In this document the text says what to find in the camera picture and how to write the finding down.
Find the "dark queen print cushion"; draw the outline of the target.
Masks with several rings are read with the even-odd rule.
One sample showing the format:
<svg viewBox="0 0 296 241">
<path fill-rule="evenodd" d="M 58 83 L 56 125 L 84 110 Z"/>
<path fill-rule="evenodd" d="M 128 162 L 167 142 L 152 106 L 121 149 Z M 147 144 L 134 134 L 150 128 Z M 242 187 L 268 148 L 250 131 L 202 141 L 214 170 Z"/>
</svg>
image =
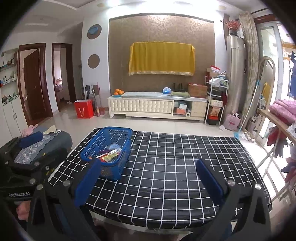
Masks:
<svg viewBox="0 0 296 241">
<path fill-rule="evenodd" d="M 18 144 L 20 151 L 14 157 L 14 163 L 29 165 L 37 158 L 60 148 L 66 149 L 69 153 L 72 145 L 69 133 L 51 126 L 45 133 L 33 132 L 29 136 L 21 138 Z"/>
</svg>

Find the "red white yellow snack pack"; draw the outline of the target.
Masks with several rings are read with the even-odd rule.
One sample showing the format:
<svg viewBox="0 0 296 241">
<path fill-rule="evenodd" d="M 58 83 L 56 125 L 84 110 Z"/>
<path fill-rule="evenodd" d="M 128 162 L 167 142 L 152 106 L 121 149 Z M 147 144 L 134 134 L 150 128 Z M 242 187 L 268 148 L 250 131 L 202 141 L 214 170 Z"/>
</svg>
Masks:
<svg viewBox="0 0 296 241">
<path fill-rule="evenodd" d="M 119 158 L 121 152 L 122 152 L 121 148 L 116 148 L 116 149 L 111 150 L 107 153 L 100 154 L 99 156 L 96 156 L 95 158 L 99 159 L 103 163 L 115 162 Z"/>
</svg>

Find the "black white grid tablecloth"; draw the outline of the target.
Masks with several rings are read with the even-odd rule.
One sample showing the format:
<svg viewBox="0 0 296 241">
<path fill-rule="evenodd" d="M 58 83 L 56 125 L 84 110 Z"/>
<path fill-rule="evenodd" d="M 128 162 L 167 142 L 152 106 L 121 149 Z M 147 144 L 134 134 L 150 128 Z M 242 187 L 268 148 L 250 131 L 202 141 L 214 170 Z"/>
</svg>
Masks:
<svg viewBox="0 0 296 241">
<path fill-rule="evenodd" d="M 135 131 L 118 180 L 99 177 L 85 202 L 93 214 L 152 229 L 201 226 L 218 213 L 196 172 L 202 159 L 237 185 L 259 184 L 271 197 L 253 159 L 234 137 Z"/>
</svg>

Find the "brown wooden door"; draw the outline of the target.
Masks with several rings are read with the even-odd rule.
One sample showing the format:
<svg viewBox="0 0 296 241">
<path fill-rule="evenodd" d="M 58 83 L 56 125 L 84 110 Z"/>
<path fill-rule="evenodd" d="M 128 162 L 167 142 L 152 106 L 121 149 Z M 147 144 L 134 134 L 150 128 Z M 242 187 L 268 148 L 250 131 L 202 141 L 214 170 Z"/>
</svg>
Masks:
<svg viewBox="0 0 296 241">
<path fill-rule="evenodd" d="M 44 119 L 46 108 L 41 86 L 39 49 L 23 59 L 23 73 L 31 120 Z"/>
</svg>

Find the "blue plastic basket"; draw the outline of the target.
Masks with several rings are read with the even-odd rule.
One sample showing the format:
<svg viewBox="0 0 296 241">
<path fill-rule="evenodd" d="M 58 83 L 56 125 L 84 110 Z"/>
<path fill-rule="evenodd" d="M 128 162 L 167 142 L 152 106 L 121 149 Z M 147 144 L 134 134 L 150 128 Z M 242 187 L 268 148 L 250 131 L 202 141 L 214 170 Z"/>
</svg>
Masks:
<svg viewBox="0 0 296 241">
<path fill-rule="evenodd" d="M 100 161 L 100 176 L 117 181 L 130 155 L 132 134 L 131 128 L 105 127 L 83 149 L 80 158 Z"/>
</svg>

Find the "light blue snack packet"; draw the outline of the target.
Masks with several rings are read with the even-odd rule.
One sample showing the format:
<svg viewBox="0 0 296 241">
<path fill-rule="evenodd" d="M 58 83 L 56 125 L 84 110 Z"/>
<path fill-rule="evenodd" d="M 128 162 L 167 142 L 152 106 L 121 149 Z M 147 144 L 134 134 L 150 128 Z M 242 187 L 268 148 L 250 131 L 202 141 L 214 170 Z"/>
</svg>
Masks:
<svg viewBox="0 0 296 241">
<path fill-rule="evenodd" d="M 115 149 L 117 149 L 117 148 L 120 148 L 120 145 L 117 144 L 117 143 L 111 143 L 110 145 L 107 146 L 107 149 L 108 149 L 109 151 L 115 150 Z"/>
</svg>

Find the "pink tote bag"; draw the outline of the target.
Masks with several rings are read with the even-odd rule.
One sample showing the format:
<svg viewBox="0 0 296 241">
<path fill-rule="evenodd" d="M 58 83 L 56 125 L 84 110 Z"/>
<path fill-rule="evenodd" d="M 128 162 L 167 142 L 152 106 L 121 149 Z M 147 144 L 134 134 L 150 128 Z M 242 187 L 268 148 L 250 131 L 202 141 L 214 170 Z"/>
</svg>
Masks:
<svg viewBox="0 0 296 241">
<path fill-rule="evenodd" d="M 240 121 L 241 119 L 239 118 L 238 113 L 227 114 L 223 125 L 227 130 L 235 132 L 240 124 Z"/>
</svg>

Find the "red paper bag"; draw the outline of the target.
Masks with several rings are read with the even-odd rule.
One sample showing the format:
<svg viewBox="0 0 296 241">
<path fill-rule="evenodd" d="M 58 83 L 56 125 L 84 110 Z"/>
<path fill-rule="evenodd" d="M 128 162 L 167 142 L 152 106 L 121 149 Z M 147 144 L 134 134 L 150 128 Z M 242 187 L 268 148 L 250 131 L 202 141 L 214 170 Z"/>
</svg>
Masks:
<svg viewBox="0 0 296 241">
<path fill-rule="evenodd" d="M 92 101 L 90 99 L 77 100 L 74 102 L 74 106 L 78 118 L 92 118 L 94 116 Z"/>
</svg>

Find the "white TV cabinet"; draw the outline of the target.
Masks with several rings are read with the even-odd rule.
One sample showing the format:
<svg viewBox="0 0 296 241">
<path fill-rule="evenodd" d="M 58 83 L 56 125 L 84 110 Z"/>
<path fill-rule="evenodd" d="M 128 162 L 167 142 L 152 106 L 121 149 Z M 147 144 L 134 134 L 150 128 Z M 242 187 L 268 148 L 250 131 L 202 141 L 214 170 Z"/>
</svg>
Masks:
<svg viewBox="0 0 296 241">
<path fill-rule="evenodd" d="M 207 99 L 164 95 L 160 92 L 126 92 L 108 98 L 109 116 L 203 121 Z"/>
</svg>

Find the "white metal shelf rack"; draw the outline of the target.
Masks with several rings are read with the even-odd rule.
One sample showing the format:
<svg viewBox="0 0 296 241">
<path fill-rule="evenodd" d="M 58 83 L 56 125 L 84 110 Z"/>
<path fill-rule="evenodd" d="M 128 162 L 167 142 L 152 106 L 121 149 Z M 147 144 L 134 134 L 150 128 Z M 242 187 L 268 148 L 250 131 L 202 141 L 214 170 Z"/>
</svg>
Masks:
<svg viewBox="0 0 296 241">
<path fill-rule="evenodd" d="M 207 107 L 205 123 L 208 125 L 219 125 L 221 123 L 227 104 L 229 81 L 226 79 L 226 72 L 220 73 L 220 70 L 214 65 L 206 69 Z"/>
</svg>

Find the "oranges on plate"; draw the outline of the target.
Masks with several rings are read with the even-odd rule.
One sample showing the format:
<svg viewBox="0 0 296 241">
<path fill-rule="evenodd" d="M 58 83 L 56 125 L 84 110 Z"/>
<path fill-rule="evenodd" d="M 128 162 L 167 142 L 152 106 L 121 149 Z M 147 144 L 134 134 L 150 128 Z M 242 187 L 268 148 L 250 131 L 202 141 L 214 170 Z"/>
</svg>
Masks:
<svg viewBox="0 0 296 241">
<path fill-rule="evenodd" d="M 115 92 L 113 93 L 113 97 L 122 97 L 122 95 L 124 94 L 125 92 L 121 89 L 116 89 Z"/>
</svg>

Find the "wooden box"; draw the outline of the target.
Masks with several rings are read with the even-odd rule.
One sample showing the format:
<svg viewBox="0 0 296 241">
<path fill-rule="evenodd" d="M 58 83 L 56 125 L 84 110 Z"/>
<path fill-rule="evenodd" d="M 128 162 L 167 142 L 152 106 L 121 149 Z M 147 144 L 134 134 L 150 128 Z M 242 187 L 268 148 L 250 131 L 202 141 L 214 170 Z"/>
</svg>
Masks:
<svg viewBox="0 0 296 241">
<path fill-rule="evenodd" d="M 188 83 L 188 93 L 191 97 L 206 98 L 208 87 L 205 85 Z"/>
</svg>

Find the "silver standing air conditioner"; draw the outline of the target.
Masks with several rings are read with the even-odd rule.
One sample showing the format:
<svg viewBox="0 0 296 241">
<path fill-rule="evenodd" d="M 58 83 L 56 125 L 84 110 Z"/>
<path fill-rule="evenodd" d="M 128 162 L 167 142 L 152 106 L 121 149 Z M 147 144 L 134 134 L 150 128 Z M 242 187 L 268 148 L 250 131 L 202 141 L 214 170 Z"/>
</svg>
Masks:
<svg viewBox="0 0 296 241">
<path fill-rule="evenodd" d="M 229 35 L 226 38 L 226 47 L 228 94 L 225 113 L 233 114 L 238 111 L 242 96 L 245 66 L 244 39 Z"/>
</svg>

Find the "yellow cloth TV cover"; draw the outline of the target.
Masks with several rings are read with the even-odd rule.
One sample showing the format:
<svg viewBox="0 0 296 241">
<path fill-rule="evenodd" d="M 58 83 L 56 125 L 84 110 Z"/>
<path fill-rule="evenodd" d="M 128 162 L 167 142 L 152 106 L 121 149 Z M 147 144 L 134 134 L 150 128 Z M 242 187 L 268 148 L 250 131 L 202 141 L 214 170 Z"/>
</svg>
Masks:
<svg viewBox="0 0 296 241">
<path fill-rule="evenodd" d="M 177 42 L 135 42 L 130 46 L 128 74 L 193 76 L 195 48 Z"/>
</svg>

